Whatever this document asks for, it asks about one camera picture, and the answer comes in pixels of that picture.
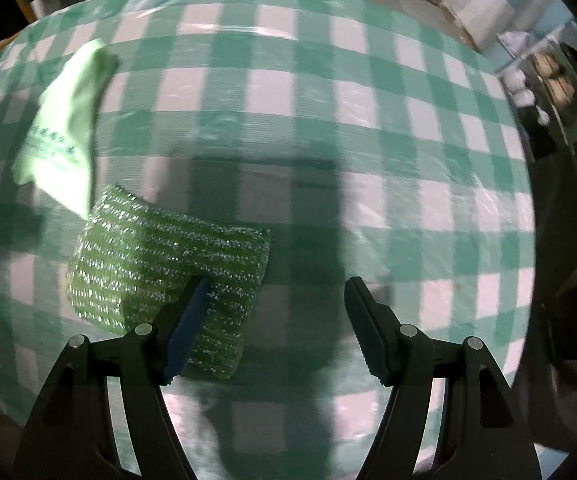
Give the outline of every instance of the green checkered tablecloth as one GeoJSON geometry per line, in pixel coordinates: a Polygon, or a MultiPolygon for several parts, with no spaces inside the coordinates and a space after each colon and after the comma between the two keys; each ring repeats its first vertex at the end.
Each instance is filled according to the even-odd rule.
{"type": "MultiPolygon", "coordinates": [[[[343,310],[352,275],[432,337],[478,335],[511,380],[533,287],[533,207],[484,58],[364,0],[89,0],[29,26],[0,61],[0,405],[15,420],[70,336],[108,336],[64,294],[82,220],[10,172],[41,91],[92,38],[121,61],[94,136],[96,195],[120,184],[272,231],[237,373],[165,389],[200,478],[356,474],[389,392],[343,310]]],[[[435,386],[422,456],[439,426],[435,386]]]]}

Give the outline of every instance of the white container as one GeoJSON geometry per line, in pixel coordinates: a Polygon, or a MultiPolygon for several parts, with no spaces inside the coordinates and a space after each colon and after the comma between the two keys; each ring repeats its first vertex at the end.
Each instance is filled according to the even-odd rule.
{"type": "Polygon", "coordinates": [[[526,74],[521,70],[515,70],[504,76],[504,86],[514,94],[526,88],[526,74]]]}
{"type": "Polygon", "coordinates": [[[517,108],[526,108],[527,106],[535,104],[535,94],[527,89],[520,90],[516,94],[513,94],[512,97],[517,108]]]}
{"type": "Polygon", "coordinates": [[[539,106],[537,107],[537,113],[539,117],[537,118],[537,123],[540,126],[548,126],[551,123],[550,116],[544,112],[539,106]]]}

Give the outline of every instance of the metal screw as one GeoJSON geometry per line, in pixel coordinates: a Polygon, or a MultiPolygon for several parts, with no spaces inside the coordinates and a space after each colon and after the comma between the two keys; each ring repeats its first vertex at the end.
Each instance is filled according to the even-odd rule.
{"type": "Polygon", "coordinates": [[[68,345],[71,348],[79,348],[84,342],[84,336],[82,334],[74,335],[68,340],[68,345]]]}
{"type": "Polygon", "coordinates": [[[408,324],[399,327],[399,332],[401,332],[401,335],[408,337],[414,337],[417,335],[417,329],[413,325],[408,324]]]}
{"type": "Polygon", "coordinates": [[[473,350],[481,350],[484,348],[484,343],[482,343],[478,337],[469,337],[467,343],[473,350]]]}
{"type": "Polygon", "coordinates": [[[153,330],[153,325],[151,325],[150,323],[140,323],[135,327],[135,333],[137,335],[150,334],[151,330],[153,330]]]}

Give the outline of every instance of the green scrubber sponge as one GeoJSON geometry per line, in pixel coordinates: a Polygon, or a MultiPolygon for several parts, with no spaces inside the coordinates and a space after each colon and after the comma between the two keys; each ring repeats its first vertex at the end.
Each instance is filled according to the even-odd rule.
{"type": "Polygon", "coordinates": [[[109,186],[68,266],[68,293],[85,320],[124,334],[176,300],[193,274],[209,276],[213,304],[189,362],[228,378],[268,262],[270,232],[181,215],[109,186]]]}

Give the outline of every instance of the green microfiber cloth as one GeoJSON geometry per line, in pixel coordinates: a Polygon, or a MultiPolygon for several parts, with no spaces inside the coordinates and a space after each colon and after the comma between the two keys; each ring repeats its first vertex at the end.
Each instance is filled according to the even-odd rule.
{"type": "Polygon", "coordinates": [[[117,66],[103,41],[83,45],[40,96],[40,110],[12,166],[18,186],[35,182],[84,219],[91,211],[97,106],[117,66]]]}
{"type": "Polygon", "coordinates": [[[193,274],[209,276],[212,302],[189,362],[228,378],[266,270],[270,232],[169,212],[108,186],[68,266],[78,315],[124,334],[152,321],[193,274]]]}

